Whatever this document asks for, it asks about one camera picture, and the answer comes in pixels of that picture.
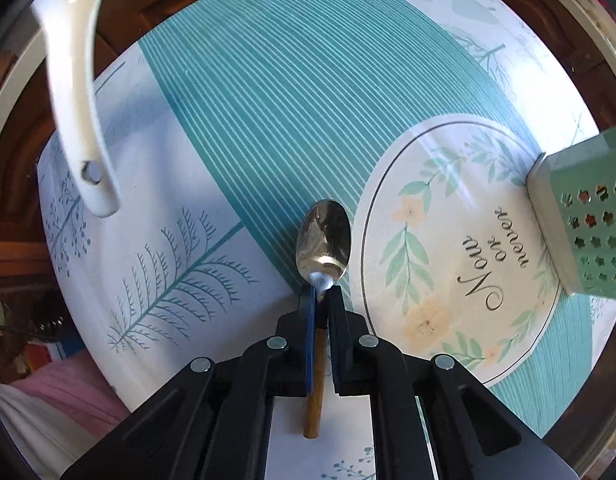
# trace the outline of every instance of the perforated basket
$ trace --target perforated basket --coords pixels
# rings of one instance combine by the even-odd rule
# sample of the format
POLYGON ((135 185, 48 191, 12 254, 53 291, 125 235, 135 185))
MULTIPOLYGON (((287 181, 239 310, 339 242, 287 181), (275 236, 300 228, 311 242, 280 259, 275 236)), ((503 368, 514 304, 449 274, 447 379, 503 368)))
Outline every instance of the perforated basket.
POLYGON ((542 156, 528 194, 564 290, 616 298, 616 127, 542 156))

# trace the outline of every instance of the wooden spoon handle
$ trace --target wooden spoon handle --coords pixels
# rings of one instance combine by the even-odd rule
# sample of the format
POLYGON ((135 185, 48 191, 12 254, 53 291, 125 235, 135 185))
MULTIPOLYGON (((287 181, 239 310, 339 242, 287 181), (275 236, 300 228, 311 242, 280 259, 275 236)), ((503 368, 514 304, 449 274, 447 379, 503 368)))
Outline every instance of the wooden spoon handle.
POLYGON ((314 368, 312 371, 312 394, 308 396, 304 437, 317 438, 322 421, 323 382, 326 373, 326 342, 328 329, 317 328, 314 336, 314 368))

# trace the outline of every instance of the white ladle handle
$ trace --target white ladle handle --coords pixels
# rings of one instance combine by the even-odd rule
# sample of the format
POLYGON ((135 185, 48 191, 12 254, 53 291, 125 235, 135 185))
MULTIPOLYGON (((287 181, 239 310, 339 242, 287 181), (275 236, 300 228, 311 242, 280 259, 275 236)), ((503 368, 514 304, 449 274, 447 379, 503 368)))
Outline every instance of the white ladle handle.
POLYGON ((120 207, 119 186, 101 134, 92 89, 94 29, 101 0, 35 0, 46 38, 54 121, 83 203, 105 217, 120 207))

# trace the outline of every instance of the pink cloth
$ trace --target pink cloth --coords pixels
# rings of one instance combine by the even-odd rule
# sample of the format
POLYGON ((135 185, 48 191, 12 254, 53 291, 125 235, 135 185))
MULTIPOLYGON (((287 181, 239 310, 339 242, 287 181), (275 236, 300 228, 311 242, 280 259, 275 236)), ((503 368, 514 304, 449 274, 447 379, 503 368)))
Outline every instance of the pink cloth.
POLYGON ((130 414, 87 350, 50 363, 11 386, 44 400, 97 439, 130 414))

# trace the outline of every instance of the hole in handle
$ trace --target hole in handle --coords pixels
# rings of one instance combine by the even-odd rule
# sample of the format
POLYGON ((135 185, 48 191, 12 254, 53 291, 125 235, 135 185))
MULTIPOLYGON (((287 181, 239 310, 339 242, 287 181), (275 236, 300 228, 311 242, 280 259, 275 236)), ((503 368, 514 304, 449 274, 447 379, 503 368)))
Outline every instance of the hole in handle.
POLYGON ((82 180, 96 186, 103 179, 101 167, 94 160, 86 160, 82 164, 82 180))

